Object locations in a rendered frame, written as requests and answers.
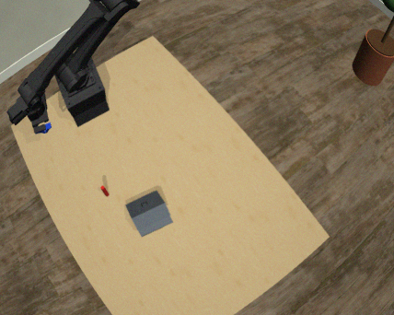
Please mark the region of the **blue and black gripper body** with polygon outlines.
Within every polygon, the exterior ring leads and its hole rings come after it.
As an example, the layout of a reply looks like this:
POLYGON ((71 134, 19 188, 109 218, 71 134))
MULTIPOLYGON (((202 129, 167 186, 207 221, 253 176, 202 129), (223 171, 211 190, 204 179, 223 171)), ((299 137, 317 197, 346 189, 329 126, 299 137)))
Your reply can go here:
POLYGON ((39 109, 35 110, 37 112, 39 119, 32 121, 32 127, 34 130, 34 133, 39 133, 41 131, 46 130, 45 124, 42 124, 39 126, 40 123, 46 123, 49 121, 48 118, 48 113, 47 113, 47 103, 46 103, 46 98, 45 98, 45 93, 41 97, 41 106, 39 109))

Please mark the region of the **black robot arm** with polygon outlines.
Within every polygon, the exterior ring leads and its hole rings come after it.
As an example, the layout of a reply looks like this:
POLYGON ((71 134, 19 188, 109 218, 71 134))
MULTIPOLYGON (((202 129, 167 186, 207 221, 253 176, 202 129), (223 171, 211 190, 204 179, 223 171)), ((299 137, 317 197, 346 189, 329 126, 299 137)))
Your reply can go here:
POLYGON ((41 106, 41 97, 54 74, 61 79, 58 82, 63 83, 68 97, 95 85, 96 79, 87 64, 89 59, 121 16, 140 5, 137 0, 89 1, 84 14, 19 86, 20 97, 7 111, 9 121, 14 125, 26 116, 31 122, 39 119, 35 110, 41 106))

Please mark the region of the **grey panel with square hole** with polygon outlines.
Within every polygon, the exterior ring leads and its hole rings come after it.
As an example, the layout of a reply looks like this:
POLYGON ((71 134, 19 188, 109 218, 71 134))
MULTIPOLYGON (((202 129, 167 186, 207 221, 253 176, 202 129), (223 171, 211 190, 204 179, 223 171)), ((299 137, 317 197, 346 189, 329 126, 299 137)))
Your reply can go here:
POLYGON ((158 191, 151 192, 125 206, 141 237, 173 223, 166 203, 158 191))

